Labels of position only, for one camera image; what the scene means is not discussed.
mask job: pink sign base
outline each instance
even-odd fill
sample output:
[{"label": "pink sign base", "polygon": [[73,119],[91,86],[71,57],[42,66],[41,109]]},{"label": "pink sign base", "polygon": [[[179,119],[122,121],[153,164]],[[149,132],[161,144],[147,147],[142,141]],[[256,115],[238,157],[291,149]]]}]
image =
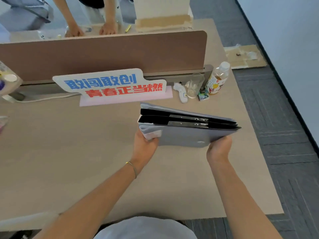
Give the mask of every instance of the pink sign base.
[{"label": "pink sign base", "polygon": [[173,98],[173,91],[171,86],[166,87],[166,92],[154,91],[145,93],[134,93],[117,96],[97,96],[88,97],[81,95],[80,106],[97,106],[115,103],[125,103],[133,101],[149,101]]}]

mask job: plastic bag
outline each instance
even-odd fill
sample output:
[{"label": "plastic bag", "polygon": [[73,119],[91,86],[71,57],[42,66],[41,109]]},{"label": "plastic bag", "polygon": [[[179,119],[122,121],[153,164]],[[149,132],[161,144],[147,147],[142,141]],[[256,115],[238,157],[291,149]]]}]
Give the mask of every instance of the plastic bag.
[{"label": "plastic bag", "polygon": [[8,117],[0,116],[0,134],[7,122],[8,122]]}]

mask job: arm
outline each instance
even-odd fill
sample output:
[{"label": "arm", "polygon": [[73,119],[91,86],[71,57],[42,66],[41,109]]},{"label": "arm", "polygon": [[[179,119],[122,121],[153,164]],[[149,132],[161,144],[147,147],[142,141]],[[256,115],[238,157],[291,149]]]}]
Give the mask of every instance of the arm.
[{"label": "arm", "polygon": [[282,239],[228,160],[230,136],[210,144],[207,160],[212,169],[234,239]]},{"label": "arm", "polygon": [[115,0],[103,0],[105,24],[101,27],[100,35],[117,34],[118,24],[115,20]]},{"label": "arm", "polygon": [[[133,155],[130,162],[140,173],[153,156],[158,139],[147,141],[141,131],[135,134]],[[70,209],[60,215],[35,239],[91,239],[103,219],[135,179],[133,166],[125,164]]]},{"label": "arm", "polygon": [[78,27],[77,23],[75,22],[68,4],[66,0],[53,0],[60,12],[62,13],[64,19],[66,20],[69,30],[65,34],[66,37],[78,37],[84,36],[83,31]]}]

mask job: glass cup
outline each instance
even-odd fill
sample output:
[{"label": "glass cup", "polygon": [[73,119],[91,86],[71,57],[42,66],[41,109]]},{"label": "glass cup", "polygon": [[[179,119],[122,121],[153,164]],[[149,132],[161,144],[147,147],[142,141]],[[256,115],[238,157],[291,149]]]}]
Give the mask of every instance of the glass cup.
[{"label": "glass cup", "polygon": [[196,98],[199,90],[205,80],[203,74],[194,73],[189,81],[188,89],[187,89],[187,96],[189,98]]}]

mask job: brown divider panel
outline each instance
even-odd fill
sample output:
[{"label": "brown divider panel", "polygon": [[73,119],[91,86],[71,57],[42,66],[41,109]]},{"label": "brown divider panel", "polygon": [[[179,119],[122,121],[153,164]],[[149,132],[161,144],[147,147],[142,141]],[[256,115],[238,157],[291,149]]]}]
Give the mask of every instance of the brown divider panel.
[{"label": "brown divider panel", "polygon": [[140,68],[144,73],[202,69],[205,31],[100,36],[0,44],[0,60],[24,81]]}]

